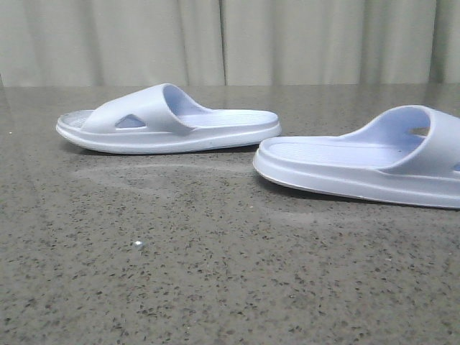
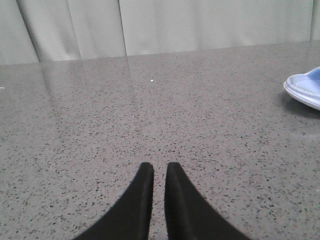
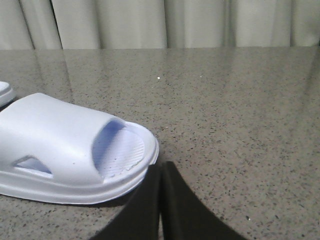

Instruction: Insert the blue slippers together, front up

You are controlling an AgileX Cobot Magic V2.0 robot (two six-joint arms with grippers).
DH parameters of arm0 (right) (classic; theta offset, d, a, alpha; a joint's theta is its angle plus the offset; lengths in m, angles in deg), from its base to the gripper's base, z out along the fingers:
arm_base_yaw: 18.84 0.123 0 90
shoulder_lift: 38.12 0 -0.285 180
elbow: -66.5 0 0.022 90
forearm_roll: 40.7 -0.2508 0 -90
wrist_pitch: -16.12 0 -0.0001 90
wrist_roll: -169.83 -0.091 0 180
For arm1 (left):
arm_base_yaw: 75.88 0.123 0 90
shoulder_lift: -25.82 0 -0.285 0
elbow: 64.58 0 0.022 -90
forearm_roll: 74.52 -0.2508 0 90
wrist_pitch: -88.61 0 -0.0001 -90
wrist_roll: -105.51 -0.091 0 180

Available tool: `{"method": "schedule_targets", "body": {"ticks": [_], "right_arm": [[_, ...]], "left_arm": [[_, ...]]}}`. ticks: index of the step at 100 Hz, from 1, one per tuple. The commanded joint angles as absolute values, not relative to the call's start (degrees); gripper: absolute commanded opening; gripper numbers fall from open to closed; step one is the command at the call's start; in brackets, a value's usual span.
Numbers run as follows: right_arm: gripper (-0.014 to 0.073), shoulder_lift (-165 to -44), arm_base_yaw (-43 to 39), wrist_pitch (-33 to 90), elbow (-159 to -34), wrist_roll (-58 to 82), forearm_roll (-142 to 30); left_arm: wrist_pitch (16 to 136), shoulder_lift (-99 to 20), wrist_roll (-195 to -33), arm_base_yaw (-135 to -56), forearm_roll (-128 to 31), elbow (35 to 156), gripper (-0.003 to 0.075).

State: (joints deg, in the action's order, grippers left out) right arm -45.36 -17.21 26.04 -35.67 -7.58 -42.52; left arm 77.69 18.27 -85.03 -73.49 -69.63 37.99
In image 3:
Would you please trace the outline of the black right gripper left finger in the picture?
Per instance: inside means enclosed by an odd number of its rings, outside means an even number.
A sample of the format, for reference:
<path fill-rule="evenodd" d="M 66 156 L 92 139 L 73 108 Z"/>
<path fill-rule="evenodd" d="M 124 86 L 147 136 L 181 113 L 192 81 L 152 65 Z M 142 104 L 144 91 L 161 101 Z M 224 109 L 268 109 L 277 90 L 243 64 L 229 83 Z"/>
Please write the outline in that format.
<path fill-rule="evenodd" d="M 120 213 L 93 240 L 157 240 L 161 167 L 150 165 L 147 173 Z"/>

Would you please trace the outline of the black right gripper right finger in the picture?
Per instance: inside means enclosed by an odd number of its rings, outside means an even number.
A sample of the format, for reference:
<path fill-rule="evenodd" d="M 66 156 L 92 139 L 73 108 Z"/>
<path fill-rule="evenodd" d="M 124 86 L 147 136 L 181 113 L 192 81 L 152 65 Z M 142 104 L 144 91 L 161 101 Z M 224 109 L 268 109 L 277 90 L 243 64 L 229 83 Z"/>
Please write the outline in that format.
<path fill-rule="evenodd" d="M 243 240 L 189 188 L 172 161 L 162 165 L 161 217 L 166 240 Z"/>

